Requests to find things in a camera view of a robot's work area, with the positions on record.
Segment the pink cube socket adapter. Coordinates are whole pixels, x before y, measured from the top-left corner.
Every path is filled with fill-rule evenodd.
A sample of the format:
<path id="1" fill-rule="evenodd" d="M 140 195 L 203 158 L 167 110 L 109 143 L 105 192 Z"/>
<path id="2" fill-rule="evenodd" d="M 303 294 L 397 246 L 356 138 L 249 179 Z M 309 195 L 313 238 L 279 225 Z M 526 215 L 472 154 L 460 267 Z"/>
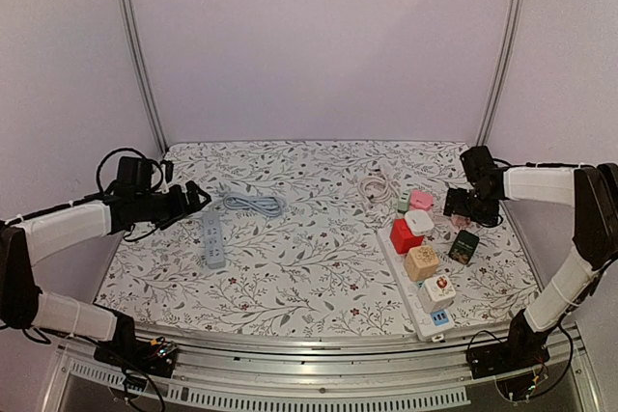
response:
<path id="1" fill-rule="evenodd" d="M 469 217 L 461 216 L 458 214 L 452 215 L 450 221 L 453 227 L 457 230 L 466 230 L 472 224 L 472 221 Z"/>

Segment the dark green cube socket adapter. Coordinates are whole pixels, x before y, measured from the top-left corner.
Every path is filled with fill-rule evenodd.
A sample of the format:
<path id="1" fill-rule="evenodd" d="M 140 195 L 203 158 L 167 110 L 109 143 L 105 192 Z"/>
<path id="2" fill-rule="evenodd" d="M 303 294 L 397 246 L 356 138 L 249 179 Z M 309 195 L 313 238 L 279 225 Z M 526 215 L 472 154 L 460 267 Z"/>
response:
<path id="1" fill-rule="evenodd" d="M 457 234 L 447 256 L 453 261 L 468 265 L 478 247 L 479 241 L 480 238 L 476 234 L 461 230 Z"/>

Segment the white plug adapter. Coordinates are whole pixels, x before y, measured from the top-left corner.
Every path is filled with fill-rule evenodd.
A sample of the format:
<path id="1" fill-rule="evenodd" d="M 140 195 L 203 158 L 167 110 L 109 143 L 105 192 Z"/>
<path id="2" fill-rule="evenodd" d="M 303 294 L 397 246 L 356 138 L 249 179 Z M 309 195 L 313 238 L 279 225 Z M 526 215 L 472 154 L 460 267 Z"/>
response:
<path id="1" fill-rule="evenodd" d="M 404 219 L 410 232 L 415 236 L 430 233 L 435 224 L 429 213 L 422 209 L 412 209 L 406 212 Z"/>

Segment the red cube socket adapter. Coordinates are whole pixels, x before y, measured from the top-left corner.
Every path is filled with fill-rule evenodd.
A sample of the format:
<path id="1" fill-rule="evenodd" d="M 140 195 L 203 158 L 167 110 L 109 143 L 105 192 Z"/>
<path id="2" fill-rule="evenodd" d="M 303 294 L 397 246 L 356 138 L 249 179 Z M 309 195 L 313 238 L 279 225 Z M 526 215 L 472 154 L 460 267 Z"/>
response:
<path id="1" fill-rule="evenodd" d="M 423 244 L 423 235 L 414 235 L 403 218 L 395 219 L 390 232 L 390 241 L 397 254 L 406 254 L 411 248 Z"/>

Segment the white cube adapter red flower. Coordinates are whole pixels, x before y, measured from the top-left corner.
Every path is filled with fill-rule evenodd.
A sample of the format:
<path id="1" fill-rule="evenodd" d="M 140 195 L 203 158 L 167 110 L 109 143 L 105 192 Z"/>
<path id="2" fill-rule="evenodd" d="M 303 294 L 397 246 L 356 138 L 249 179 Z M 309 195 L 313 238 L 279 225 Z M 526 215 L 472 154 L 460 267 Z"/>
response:
<path id="1" fill-rule="evenodd" d="M 448 308 L 455 301 L 456 295 L 453 283 L 445 274 L 426 279 L 417 291 L 417 298 L 427 314 Z"/>

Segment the long white power strip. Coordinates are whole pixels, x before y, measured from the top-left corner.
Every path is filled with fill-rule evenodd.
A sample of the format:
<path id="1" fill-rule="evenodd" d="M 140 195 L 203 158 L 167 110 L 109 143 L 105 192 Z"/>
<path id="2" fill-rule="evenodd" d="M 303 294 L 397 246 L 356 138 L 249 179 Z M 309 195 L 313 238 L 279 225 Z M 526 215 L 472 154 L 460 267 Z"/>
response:
<path id="1" fill-rule="evenodd" d="M 430 314 L 425 313 L 417 298 L 417 291 L 425 280 L 412 282 L 409 279 L 404 268 L 406 254 L 400 255 L 396 253 L 387 230 L 378 231 L 377 240 L 397 282 L 400 294 L 404 298 L 405 306 L 412 320 L 415 334 L 422 342 L 439 343 L 443 341 L 445 339 L 445 333 L 455 326 L 455 319 L 449 312 L 449 307 L 455 301 L 446 309 Z M 445 273 L 439 273 L 436 270 L 433 276 L 439 274 Z"/>

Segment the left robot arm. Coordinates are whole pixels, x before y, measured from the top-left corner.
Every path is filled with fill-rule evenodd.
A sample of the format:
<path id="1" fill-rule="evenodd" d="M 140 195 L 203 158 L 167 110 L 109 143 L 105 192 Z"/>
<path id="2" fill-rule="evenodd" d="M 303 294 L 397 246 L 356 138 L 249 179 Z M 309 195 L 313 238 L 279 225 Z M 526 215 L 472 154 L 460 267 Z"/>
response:
<path id="1" fill-rule="evenodd" d="M 161 362 L 135 335 L 132 317 L 41 289 L 36 263 L 79 243 L 130 231 L 139 223 L 166 230 L 201 211 L 211 196 L 195 182 L 165 191 L 107 189 L 1 225 L 1 320 L 14 330 L 38 329 L 82 338 L 101 362 L 151 372 Z"/>

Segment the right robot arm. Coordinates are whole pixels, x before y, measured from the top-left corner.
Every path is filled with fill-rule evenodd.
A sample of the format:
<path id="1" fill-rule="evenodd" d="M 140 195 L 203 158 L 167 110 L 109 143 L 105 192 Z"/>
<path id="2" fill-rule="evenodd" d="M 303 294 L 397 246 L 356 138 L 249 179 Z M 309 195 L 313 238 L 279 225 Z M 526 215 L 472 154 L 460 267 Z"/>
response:
<path id="1" fill-rule="evenodd" d="M 492 160 L 463 159 L 470 188 L 448 189 L 447 216 L 460 215 L 484 226 L 499 222 L 507 202 L 553 204 L 569 218 L 559 233 L 544 224 L 535 235 L 548 233 L 547 251 L 553 275 L 540 294 L 511 320 L 503 342 L 470 346 L 466 361 L 476 378 L 530 368 L 548 359 L 548 336 L 563 319 L 594 293 L 604 272 L 617 261 L 617 166 L 528 164 L 498 167 Z"/>

